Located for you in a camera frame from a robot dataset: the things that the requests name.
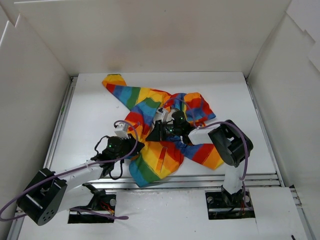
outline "white wall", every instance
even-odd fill
[[[284,181],[296,187],[320,239],[320,72],[308,58],[314,44],[285,15],[248,80]]]
[[[23,17],[0,41],[0,206],[44,163],[69,76]],[[13,215],[12,205],[3,217]],[[0,222],[0,239],[11,222]]]
[[[60,0],[16,6],[71,75],[243,72],[290,0]]]

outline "rainbow striped cloth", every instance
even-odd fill
[[[151,132],[157,109],[162,107],[169,98],[184,100],[192,108],[197,124],[215,118],[216,115],[210,109],[209,104],[199,93],[171,95],[152,88],[127,86],[120,74],[108,75],[102,84],[130,110],[125,120],[135,127],[138,140],[145,144],[140,154],[131,159],[129,165],[129,171],[139,187],[144,187],[174,173],[184,161],[184,157],[213,170],[223,163],[213,144],[189,146],[175,141],[174,138],[172,141],[146,141],[146,137]],[[187,109],[187,106],[181,101],[173,99],[166,106],[169,112],[170,107],[184,111],[187,121],[193,121],[191,110]],[[131,127],[128,131],[135,136]]]

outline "screw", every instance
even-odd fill
[[[109,203],[110,203],[111,207],[114,207],[116,205],[117,201],[114,198],[112,198]]]
[[[208,202],[208,204],[212,204],[214,202],[214,198],[212,196],[208,196],[206,201]]]

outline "green stripe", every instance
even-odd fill
[[[139,97],[139,93],[140,93],[140,87],[132,87],[131,90],[131,96],[128,99],[128,101],[126,101],[126,107],[131,110],[137,103],[138,97]]]
[[[148,105],[150,108],[153,109],[158,109],[160,107],[161,102],[159,101],[154,101],[151,97],[147,97],[146,99],[143,100],[146,105]]]
[[[135,164],[137,165],[141,175],[148,182],[152,183],[154,181],[159,181],[160,178],[158,175],[149,167],[149,165],[145,162],[142,156],[138,157],[135,160]]]

